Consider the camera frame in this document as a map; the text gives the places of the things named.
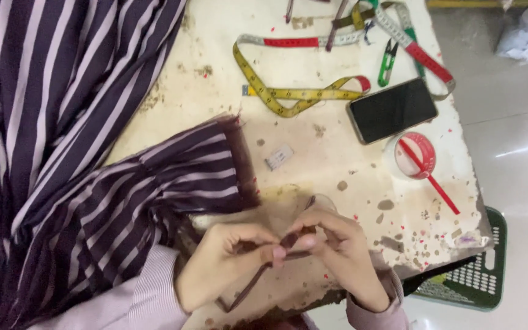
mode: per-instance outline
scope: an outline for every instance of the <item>red stick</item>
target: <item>red stick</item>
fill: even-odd
[[[421,171],[421,173],[426,173],[427,174],[427,179],[429,180],[429,182],[431,182],[431,184],[433,185],[433,188],[435,188],[435,190],[437,190],[437,192],[439,193],[441,198],[444,199],[445,203],[449,206],[449,208],[451,208],[453,213],[456,214],[456,215],[459,214],[458,208],[451,201],[451,199],[445,193],[443,188],[441,188],[439,183],[437,183],[437,181],[435,181],[435,178],[433,176],[431,176],[431,173],[429,173],[428,171],[425,170],[425,166],[423,166],[423,163],[419,160],[419,157],[417,157],[416,154],[413,152],[413,150],[407,145],[407,142],[405,142],[403,139],[399,139],[398,142],[400,143],[402,149],[412,159],[412,161],[414,161],[415,165],[417,165],[419,167],[419,170]]]

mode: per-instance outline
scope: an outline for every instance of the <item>hand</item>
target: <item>hand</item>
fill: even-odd
[[[261,246],[237,254],[240,241]],[[282,266],[286,250],[279,242],[277,236],[259,224],[213,225],[174,282],[182,309],[190,313],[215,300],[243,274],[267,262]]]
[[[339,284],[362,307],[372,312],[385,311],[390,300],[372,267],[362,227],[352,219],[315,205],[297,217],[289,232],[300,231],[308,226],[321,227],[327,240],[320,240],[314,234],[306,234],[295,245],[309,250],[321,259]]]

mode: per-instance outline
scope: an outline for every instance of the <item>green plastic basket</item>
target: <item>green plastic basket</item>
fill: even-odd
[[[486,207],[494,238],[494,265],[485,266],[486,252],[476,261],[425,281],[414,295],[480,311],[492,311],[501,303],[506,262],[507,226],[504,217],[492,207]]]

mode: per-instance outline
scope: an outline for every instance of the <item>thread snips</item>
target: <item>thread snips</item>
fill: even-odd
[[[382,64],[380,65],[380,73],[378,74],[378,85],[380,87],[384,87],[390,82],[392,66],[394,65],[394,59],[397,56],[398,42],[394,43],[394,47],[392,47],[391,41],[392,39],[389,39],[386,44]]]

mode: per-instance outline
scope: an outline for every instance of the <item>smartphone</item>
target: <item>smartphone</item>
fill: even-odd
[[[369,145],[437,117],[437,108],[417,78],[351,101],[348,113],[360,141]]]

